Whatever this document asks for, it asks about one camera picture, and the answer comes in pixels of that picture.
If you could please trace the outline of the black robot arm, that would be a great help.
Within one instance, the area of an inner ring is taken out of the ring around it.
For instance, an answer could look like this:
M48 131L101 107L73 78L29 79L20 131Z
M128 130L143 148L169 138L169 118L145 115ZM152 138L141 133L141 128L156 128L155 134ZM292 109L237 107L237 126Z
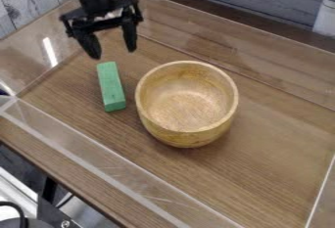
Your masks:
M97 31L121 28L127 50L137 48L137 25L144 20L139 0L79 0L80 7L59 17L68 37L79 42L91 58L101 55Z

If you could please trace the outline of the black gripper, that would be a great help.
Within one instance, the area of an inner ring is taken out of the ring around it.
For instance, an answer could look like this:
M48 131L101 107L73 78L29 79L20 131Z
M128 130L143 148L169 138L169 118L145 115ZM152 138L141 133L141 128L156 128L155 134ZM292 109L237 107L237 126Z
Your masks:
M63 14L60 20L69 37L75 37L85 53L99 60L101 47L95 31L121 27L127 50L137 48L136 27L143 20L139 0L79 0L80 7ZM113 11L123 9L120 17Z

